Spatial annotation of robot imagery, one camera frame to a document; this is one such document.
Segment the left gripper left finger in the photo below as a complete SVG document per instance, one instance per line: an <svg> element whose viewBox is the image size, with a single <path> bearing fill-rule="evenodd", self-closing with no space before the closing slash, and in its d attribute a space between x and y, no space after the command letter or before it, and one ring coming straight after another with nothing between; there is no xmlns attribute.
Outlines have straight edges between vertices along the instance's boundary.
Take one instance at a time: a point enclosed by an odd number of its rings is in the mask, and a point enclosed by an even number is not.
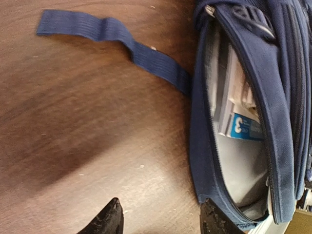
<svg viewBox="0 0 312 234"><path fill-rule="evenodd" d="M77 234L123 234L124 214L117 197L110 202Z"/></svg>

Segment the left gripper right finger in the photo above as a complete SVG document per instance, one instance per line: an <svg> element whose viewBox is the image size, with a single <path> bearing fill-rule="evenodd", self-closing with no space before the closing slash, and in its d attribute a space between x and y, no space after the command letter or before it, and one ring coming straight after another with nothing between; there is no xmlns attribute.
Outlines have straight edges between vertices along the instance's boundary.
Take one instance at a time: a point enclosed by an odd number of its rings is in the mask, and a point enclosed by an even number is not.
<svg viewBox="0 0 312 234"><path fill-rule="evenodd" d="M211 199L206 198L200 205L201 234L244 234Z"/></svg>

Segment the navy blue student backpack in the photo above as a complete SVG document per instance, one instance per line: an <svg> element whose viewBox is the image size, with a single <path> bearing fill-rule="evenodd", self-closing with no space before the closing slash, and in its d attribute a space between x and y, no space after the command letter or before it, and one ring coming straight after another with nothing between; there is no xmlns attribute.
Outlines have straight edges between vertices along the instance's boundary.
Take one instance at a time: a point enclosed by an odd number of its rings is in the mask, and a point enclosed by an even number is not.
<svg viewBox="0 0 312 234"><path fill-rule="evenodd" d="M46 9L37 35L119 41L132 62L191 99L189 160L198 202L211 198L241 230L267 220L289 223L311 179L312 3L309 0L198 0L199 42L193 75L137 42L115 18ZM228 48L243 68L263 140L217 132Z"/></svg>

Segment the white booklet with barcode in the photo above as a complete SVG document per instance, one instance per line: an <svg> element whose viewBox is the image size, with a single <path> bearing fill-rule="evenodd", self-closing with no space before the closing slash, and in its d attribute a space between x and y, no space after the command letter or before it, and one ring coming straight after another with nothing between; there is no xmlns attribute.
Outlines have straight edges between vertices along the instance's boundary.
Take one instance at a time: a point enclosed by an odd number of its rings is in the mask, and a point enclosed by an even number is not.
<svg viewBox="0 0 312 234"><path fill-rule="evenodd" d="M217 129L217 132L223 136L230 137L232 127L235 126L233 118L235 109L241 102L244 80L244 72L236 52L232 46L229 46Z"/></svg>

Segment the dog picture book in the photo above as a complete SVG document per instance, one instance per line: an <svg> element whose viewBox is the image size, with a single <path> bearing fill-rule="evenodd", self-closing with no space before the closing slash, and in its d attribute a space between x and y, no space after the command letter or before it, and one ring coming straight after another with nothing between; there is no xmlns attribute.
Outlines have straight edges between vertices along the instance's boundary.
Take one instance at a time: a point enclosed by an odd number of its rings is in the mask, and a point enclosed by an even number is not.
<svg viewBox="0 0 312 234"><path fill-rule="evenodd" d="M226 136L242 140L263 140L261 125L238 113L232 113Z"/></svg>

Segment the yellow picture-grid book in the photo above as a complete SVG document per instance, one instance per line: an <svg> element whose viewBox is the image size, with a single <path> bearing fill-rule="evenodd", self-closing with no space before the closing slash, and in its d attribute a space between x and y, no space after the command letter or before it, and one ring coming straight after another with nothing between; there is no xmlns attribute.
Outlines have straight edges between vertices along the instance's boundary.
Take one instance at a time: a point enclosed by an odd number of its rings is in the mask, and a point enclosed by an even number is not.
<svg viewBox="0 0 312 234"><path fill-rule="evenodd" d="M238 60L234 64L234 74L231 75L231 82L232 90L229 95L230 100L234 103L240 104L252 115L258 117L251 87L246 80L243 68Z"/></svg>

